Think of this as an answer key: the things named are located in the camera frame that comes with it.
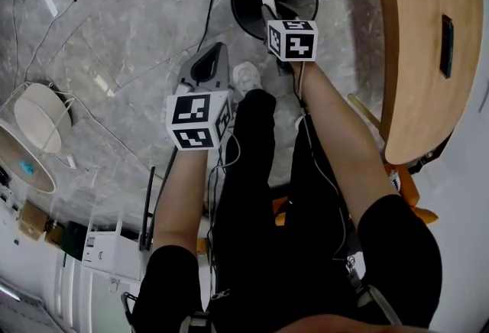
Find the wooden table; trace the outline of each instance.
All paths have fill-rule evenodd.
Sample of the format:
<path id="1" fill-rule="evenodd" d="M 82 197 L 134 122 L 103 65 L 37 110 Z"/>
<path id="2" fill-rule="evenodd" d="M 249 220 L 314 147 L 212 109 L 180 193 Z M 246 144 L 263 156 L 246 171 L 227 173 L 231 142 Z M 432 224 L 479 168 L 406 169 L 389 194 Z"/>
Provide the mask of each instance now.
<path id="1" fill-rule="evenodd" d="M 381 0 L 385 87 L 380 133 L 389 163 L 421 157 L 453 131 L 465 108 L 482 38 L 482 0 Z M 452 76 L 440 72 L 442 16 L 454 25 Z"/>

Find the white cabinet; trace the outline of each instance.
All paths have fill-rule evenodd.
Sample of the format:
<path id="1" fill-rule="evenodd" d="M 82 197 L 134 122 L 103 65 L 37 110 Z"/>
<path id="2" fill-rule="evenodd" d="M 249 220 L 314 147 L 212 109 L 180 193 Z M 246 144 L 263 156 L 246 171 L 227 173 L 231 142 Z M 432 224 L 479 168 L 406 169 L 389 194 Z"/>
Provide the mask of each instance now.
<path id="1" fill-rule="evenodd" d="M 138 243 L 123 237 L 121 230 L 121 221 L 118 221 L 115 231 L 93 231 L 90 222 L 82 264 L 113 279 L 140 281 L 141 253 Z"/>

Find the white cube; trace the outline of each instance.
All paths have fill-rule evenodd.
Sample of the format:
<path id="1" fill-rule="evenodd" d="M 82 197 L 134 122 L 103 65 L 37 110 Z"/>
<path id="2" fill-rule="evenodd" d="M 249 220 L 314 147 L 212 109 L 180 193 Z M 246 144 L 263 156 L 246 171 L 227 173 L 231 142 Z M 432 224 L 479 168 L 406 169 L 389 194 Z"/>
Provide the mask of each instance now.
<path id="1" fill-rule="evenodd" d="M 167 130 L 179 150 L 219 148 L 231 118 L 228 90 L 167 98 Z"/>
<path id="2" fill-rule="evenodd" d="M 268 21 L 268 49 L 282 61 L 315 61 L 318 27 L 314 21 Z"/>

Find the human arm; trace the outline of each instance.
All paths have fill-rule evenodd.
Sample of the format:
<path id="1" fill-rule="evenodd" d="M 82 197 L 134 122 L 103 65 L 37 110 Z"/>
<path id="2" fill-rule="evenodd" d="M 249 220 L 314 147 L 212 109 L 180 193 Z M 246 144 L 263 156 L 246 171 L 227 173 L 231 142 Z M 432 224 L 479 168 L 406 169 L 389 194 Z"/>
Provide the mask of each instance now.
<path id="1" fill-rule="evenodd" d="M 202 310 L 196 244 L 207 153 L 179 151 L 161 193 L 153 253 L 131 317 L 138 333 L 177 332 L 185 317 Z"/>
<path id="2" fill-rule="evenodd" d="M 301 65 L 293 65 L 299 77 Z M 381 197 L 397 194 L 367 125 L 346 103 L 315 63 L 306 63 L 302 95 L 322 149 L 331 164 L 351 218 L 361 216 Z"/>
<path id="3" fill-rule="evenodd" d="M 299 75 L 300 65 L 295 70 Z M 362 283 L 387 300 L 369 302 L 359 317 L 428 327 L 442 287 L 438 245 L 390 183 L 367 125 L 316 64 L 303 74 L 303 98 L 358 230 L 366 267 Z"/>
<path id="4" fill-rule="evenodd" d="M 167 245 L 196 254 L 208 151 L 179 151 L 154 218 L 153 251 Z"/>

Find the forearm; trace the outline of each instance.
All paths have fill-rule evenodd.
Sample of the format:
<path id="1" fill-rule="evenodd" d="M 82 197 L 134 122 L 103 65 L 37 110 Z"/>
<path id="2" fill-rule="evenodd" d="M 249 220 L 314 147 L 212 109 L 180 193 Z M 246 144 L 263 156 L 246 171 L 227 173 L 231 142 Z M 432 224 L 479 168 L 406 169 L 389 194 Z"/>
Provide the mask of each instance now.
<path id="1" fill-rule="evenodd" d="M 179 151 L 161 193 L 154 223 L 154 251 L 176 245 L 196 252 L 208 151 Z"/>
<path id="2" fill-rule="evenodd" d="M 374 202 L 396 190 L 367 125 L 314 63 L 306 65 L 302 90 L 322 149 L 358 225 Z"/>

